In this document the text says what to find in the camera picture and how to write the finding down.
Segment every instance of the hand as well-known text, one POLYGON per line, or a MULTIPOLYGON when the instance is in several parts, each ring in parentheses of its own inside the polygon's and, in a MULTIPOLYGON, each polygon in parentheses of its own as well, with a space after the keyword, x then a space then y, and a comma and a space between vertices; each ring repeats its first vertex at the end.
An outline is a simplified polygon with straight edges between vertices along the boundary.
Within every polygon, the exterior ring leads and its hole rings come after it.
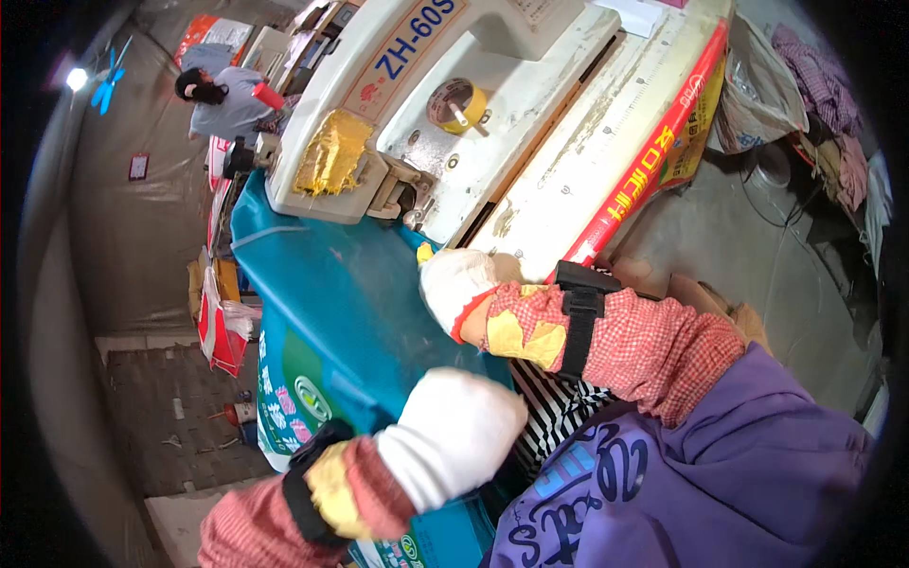
POLYGON ((385 467, 417 514, 493 478, 527 422, 527 407, 498 383, 452 368, 429 370, 397 425, 375 435, 385 467))
POLYGON ((444 250, 420 266, 420 293, 442 329, 462 342, 468 315, 499 285, 488 254, 470 249, 444 250))

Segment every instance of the tape roll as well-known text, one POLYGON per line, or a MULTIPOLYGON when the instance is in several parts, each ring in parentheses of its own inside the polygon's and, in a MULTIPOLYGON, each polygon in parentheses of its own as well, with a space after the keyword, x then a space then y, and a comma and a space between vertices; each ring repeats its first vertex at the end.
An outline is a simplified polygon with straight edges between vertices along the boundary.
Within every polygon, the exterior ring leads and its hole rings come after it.
POLYGON ((463 77, 450 79, 439 85, 429 97, 429 104, 426 106, 426 117, 429 122, 453 135, 464 133, 479 123, 485 112, 486 94, 463 77), (460 109, 466 125, 455 114, 457 109, 460 109))

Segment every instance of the white plastic bag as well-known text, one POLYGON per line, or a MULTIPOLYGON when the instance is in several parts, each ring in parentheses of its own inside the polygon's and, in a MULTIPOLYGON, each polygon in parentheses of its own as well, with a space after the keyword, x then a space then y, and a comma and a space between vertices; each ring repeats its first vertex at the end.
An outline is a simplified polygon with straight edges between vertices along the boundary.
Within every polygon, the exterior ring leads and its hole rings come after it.
POLYGON ((729 47, 729 61, 734 65, 726 66, 707 146, 739 154, 797 130, 808 132, 808 116, 795 77, 770 41, 744 16, 733 17, 729 47))

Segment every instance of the industrial sewing machine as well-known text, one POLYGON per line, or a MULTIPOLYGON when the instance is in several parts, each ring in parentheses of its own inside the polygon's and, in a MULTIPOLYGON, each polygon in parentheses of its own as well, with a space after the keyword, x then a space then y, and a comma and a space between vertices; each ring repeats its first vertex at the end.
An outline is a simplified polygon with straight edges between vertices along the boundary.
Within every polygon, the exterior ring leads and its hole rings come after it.
POLYGON ((456 242, 618 26, 583 0, 366 3, 266 145, 270 205, 456 242))

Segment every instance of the black wrist strap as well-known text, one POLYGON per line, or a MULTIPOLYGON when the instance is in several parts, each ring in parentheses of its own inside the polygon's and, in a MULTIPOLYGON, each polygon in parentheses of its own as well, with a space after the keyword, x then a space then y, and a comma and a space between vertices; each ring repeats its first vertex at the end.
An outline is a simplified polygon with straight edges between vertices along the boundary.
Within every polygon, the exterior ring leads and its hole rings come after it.
POLYGON ((312 492, 304 473, 331 445, 354 438, 354 429, 347 422, 333 418, 319 427, 315 435, 296 451, 290 461, 290 471, 282 481, 287 507, 296 528, 305 541, 330 547, 345 547, 350 540, 335 534, 335 529, 325 522, 313 505, 312 492))
POLYGON ((609 274, 564 260, 556 265, 554 280, 564 292, 562 313, 569 317, 562 368, 557 375, 566 381, 577 382, 587 365, 596 319, 605 315, 606 295, 621 290, 622 284, 609 274))

